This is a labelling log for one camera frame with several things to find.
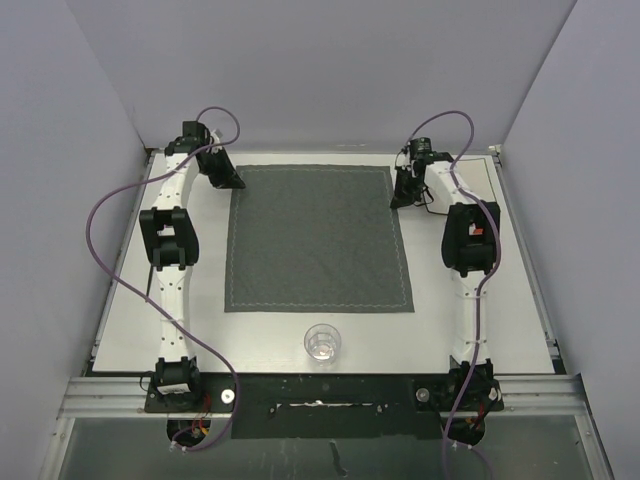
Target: glass panel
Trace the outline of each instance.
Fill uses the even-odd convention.
[[[228,440],[210,450],[183,455],[169,452],[165,426],[164,419],[78,419],[60,478],[444,478],[439,441],[405,436]],[[480,446],[497,480],[593,478],[572,416],[489,417]],[[450,460],[454,479],[490,478],[469,451],[452,450]]]

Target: white table surface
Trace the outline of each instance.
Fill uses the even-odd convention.
[[[390,166],[393,156],[367,154],[234,154],[235,165],[334,164]],[[488,284],[487,331],[498,374],[553,373],[545,335],[491,157],[467,156],[459,164],[469,186],[502,210],[503,262]],[[154,159],[151,176],[164,172],[164,156]],[[141,208],[149,208],[160,184],[146,187]],[[415,313],[224,312],[225,262],[231,192],[213,189],[204,176],[193,184],[188,211],[200,241],[200,259],[190,288],[191,331],[239,372],[262,373],[444,373],[449,369],[454,324],[450,271],[440,243],[445,217],[423,208],[399,210]],[[149,263],[139,227],[134,229],[121,275],[145,288]],[[157,285],[151,296],[159,298]],[[96,372],[152,370],[160,345],[160,315],[122,286],[116,292],[94,363]],[[303,337],[316,323],[335,326],[342,336],[339,359],[319,367],[308,358]],[[224,365],[196,347],[205,372]]]

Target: cable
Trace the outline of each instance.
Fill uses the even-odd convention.
[[[138,385],[140,385],[140,390],[142,390],[143,392],[148,392],[148,391],[149,391],[149,389],[148,389],[148,388],[144,388],[144,387],[142,386],[142,379],[143,379],[144,377],[146,377],[146,376],[147,376],[147,374],[151,374],[151,375],[153,375],[153,371],[152,371],[152,370],[147,370],[147,371],[146,371],[146,372],[144,372],[142,375],[140,375],[140,378],[138,379]]]
[[[424,197],[425,193],[429,196],[429,198],[431,199],[430,202],[427,202],[427,199]],[[418,204],[414,204],[416,207],[424,207],[427,209],[427,212],[429,212],[431,215],[441,215],[443,217],[447,217],[449,216],[448,213],[440,213],[440,212],[433,212],[431,210],[429,210],[429,205],[431,205],[433,202],[435,202],[435,198],[433,198],[433,195],[431,195],[431,193],[429,192],[429,187],[427,187],[426,185],[424,186],[424,190],[422,190],[422,203],[418,203]]]
[[[233,113],[231,113],[229,110],[227,110],[226,108],[213,106],[213,107],[207,107],[204,110],[202,110],[198,114],[197,119],[200,119],[202,114],[205,113],[205,112],[208,112],[209,110],[220,110],[220,111],[226,113],[227,115],[229,115],[231,117],[231,119],[236,124],[236,134],[235,134],[235,136],[231,140],[228,140],[226,142],[220,142],[220,143],[218,143],[218,144],[216,144],[214,146],[221,147],[221,146],[224,146],[224,145],[230,145],[230,144],[234,143],[236,140],[238,140],[238,137],[240,136],[240,123],[238,122],[238,119],[236,118],[236,116]],[[122,285],[123,287],[127,288],[128,290],[132,291],[133,293],[138,295],[140,298],[145,300],[153,308],[155,308],[164,318],[166,318],[169,322],[171,322],[171,324],[180,333],[182,333],[185,337],[187,337],[188,339],[190,339],[192,342],[196,343],[197,345],[200,345],[202,348],[207,350],[209,353],[211,353],[215,357],[217,357],[218,360],[220,360],[229,369],[229,372],[231,372],[231,376],[233,377],[233,381],[235,383],[236,392],[235,392],[235,403],[233,405],[233,410],[231,411],[231,416],[229,417],[229,420],[227,421],[225,426],[218,433],[218,435],[215,436],[215,438],[212,441],[207,442],[205,445],[203,445],[203,443],[205,443],[203,441],[202,443],[199,443],[198,445],[196,445],[194,447],[190,447],[190,448],[186,448],[185,447],[185,451],[204,450],[205,448],[208,448],[208,447],[210,447],[212,445],[215,445],[227,433],[227,431],[231,427],[231,424],[233,423],[233,421],[234,421],[234,419],[235,419],[235,417],[237,415],[238,404],[240,403],[240,380],[238,378],[238,374],[234,370],[234,368],[231,365],[231,363],[229,363],[229,361],[226,358],[224,358],[220,353],[218,353],[213,347],[210,347],[205,342],[203,342],[202,340],[200,340],[196,336],[192,335],[191,332],[189,332],[186,328],[184,328],[182,325],[180,325],[171,316],[171,314],[169,314],[165,309],[163,309],[160,305],[158,305],[151,297],[149,297],[148,295],[145,295],[142,291],[138,290],[136,287],[134,287],[133,285],[131,285],[127,281],[123,280],[113,269],[111,269],[106,263],[104,263],[104,261],[100,258],[100,256],[96,252],[95,247],[93,246],[93,240],[91,239],[91,225],[93,223],[93,219],[94,219],[98,209],[102,206],[102,204],[104,202],[109,200],[111,197],[117,195],[118,193],[121,193],[121,192],[124,192],[126,190],[129,190],[131,188],[141,187],[143,185],[148,185],[150,183],[159,182],[161,180],[169,178],[172,175],[174,175],[178,170],[180,170],[182,167],[184,167],[187,163],[189,163],[189,161],[193,157],[195,157],[198,153],[204,152],[205,150],[207,150],[209,148],[211,148],[211,144],[203,145],[202,147],[196,148],[193,152],[191,152],[189,155],[187,155],[187,157],[176,168],[174,168],[173,170],[171,170],[171,171],[169,171],[169,172],[167,172],[167,173],[165,173],[163,175],[160,175],[159,177],[149,178],[147,180],[143,180],[143,181],[140,181],[140,182],[132,183],[130,185],[125,185],[123,187],[117,188],[117,189],[107,193],[104,197],[102,197],[100,200],[98,200],[98,202],[93,206],[93,208],[91,209],[91,212],[89,212],[89,216],[87,217],[87,223],[86,223],[86,226],[85,226],[85,240],[87,242],[87,247],[89,248],[89,253],[91,253],[91,256],[96,261],[98,266],[104,272],[106,272],[107,275],[109,275],[113,280],[115,280],[116,282],[118,282],[120,285]]]
[[[204,402],[202,402],[202,410],[200,411],[199,416],[193,419],[193,423],[191,424],[191,428],[195,428],[198,421],[200,422],[200,426],[202,426],[202,419],[207,416],[207,414],[211,411],[211,395],[208,393],[204,396]]]
[[[478,418],[476,418],[475,422],[473,423],[473,426],[471,427],[471,430],[477,430],[478,429],[480,424],[482,424],[482,421],[485,418],[487,418],[487,415],[489,415],[491,410],[493,410],[493,407],[495,407],[496,404],[498,403],[498,398],[500,398],[500,397],[496,397],[495,400],[491,400],[491,402],[489,403],[489,406],[487,408],[485,408],[484,411],[482,413],[480,413],[480,415],[478,415]]]
[[[409,135],[409,138],[407,139],[407,142],[405,143],[405,145],[407,143],[409,143],[413,139],[415,134],[418,133],[420,131],[420,129],[422,129],[422,127],[424,127],[428,123],[431,123],[432,121],[434,121],[434,120],[436,120],[436,119],[438,119],[440,117],[444,117],[445,115],[460,115],[460,116],[464,117],[467,120],[467,122],[469,123],[469,129],[470,129],[470,131],[469,131],[469,140],[467,140],[467,143],[465,144],[463,149],[460,151],[460,153],[456,156],[455,160],[451,164],[451,167],[449,168],[449,174],[451,175],[451,179],[453,180],[453,183],[456,186],[456,188],[458,188],[458,191],[460,192],[460,194],[463,195],[464,197],[467,197],[468,199],[472,200],[473,202],[475,202],[478,205],[478,207],[480,208],[480,210],[482,211],[482,213],[484,214],[484,216],[487,217],[487,221],[489,222],[489,225],[491,227],[491,231],[493,232],[493,236],[494,236],[494,239],[495,239],[495,242],[496,242],[496,261],[495,261],[491,271],[489,271],[489,273],[487,275],[485,275],[482,280],[480,280],[480,283],[478,284],[478,287],[477,287],[476,315],[475,315],[476,316],[476,325],[475,325],[475,328],[476,328],[476,343],[475,343],[475,347],[473,349],[473,356],[471,358],[471,363],[469,364],[469,372],[467,373],[467,376],[465,377],[464,382],[462,382],[462,386],[460,387],[460,392],[458,393],[458,396],[456,397],[455,401],[453,402],[453,407],[451,408],[451,412],[449,413],[449,417],[447,418],[447,423],[446,423],[444,431],[443,431],[442,450],[441,450],[442,466],[444,468],[446,478],[451,478],[451,474],[450,474],[450,471],[449,471],[449,465],[448,465],[448,462],[447,462],[447,452],[448,452],[447,443],[451,441],[451,439],[449,438],[449,430],[451,430],[451,424],[453,422],[453,418],[454,418],[454,416],[456,414],[456,411],[458,410],[458,407],[460,406],[460,402],[462,401],[462,397],[464,396],[464,393],[467,390],[467,387],[469,386],[469,382],[471,382],[471,377],[473,376],[473,371],[475,370],[476,363],[478,362],[478,354],[480,353],[480,324],[481,324],[481,319],[480,319],[480,299],[481,299],[481,295],[482,295],[482,289],[484,288],[486,283],[489,281],[489,279],[491,277],[493,277],[493,275],[495,275],[496,271],[500,267],[500,262],[502,261],[502,245],[500,243],[500,235],[499,235],[499,231],[498,231],[498,226],[496,225],[496,222],[494,221],[493,217],[491,216],[491,213],[489,212],[489,209],[487,209],[485,204],[477,196],[475,196],[471,192],[468,192],[468,191],[466,191],[466,190],[464,190],[463,188],[460,187],[460,181],[458,180],[458,177],[455,174],[456,165],[460,161],[460,158],[462,158],[462,156],[466,153],[466,151],[471,146],[471,143],[473,142],[473,138],[475,136],[475,125],[473,124],[473,120],[471,120],[471,117],[468,114],[466,114],[465,112],[462,112],[460,110],[447,110],[446,112],[442,112],[442,113],[439,113],[437,115],[434,115],[433,117],[428,118],[427,120],[422,122],[420,125],[418,125],[418,127],[413,131],[413,133],[411,135]],[[485,462],[485,464],[487,465],[487,468],[489,469],[489,473],[491,475],[491,478],[494,478],[493,468],[491,467],[491,464],[488,462],[487,458],[482,453],[480,453],[479,451],[476,451],[476,454]]]

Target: dark gray cloth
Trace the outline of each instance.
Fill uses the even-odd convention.
[[[389,168],[240,166],[225,311],[413,312]]]

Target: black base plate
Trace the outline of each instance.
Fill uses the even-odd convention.
[[[413,435],[441,438],[440,411],[451,408],[448,375],[282,375],[240,374],[240,403],[232,438],[375,438]],[[221,401],[235,391],[226,374],[201,374],[210,411],[228,413]],[[429,402],[416,391],[426,388]],[[467,399],[464,410],[477,411],[480,399]],[[502,402],[494,410],[502,410]],[[202,404],[180,408],[147,394],[147,413],[201,411]]]

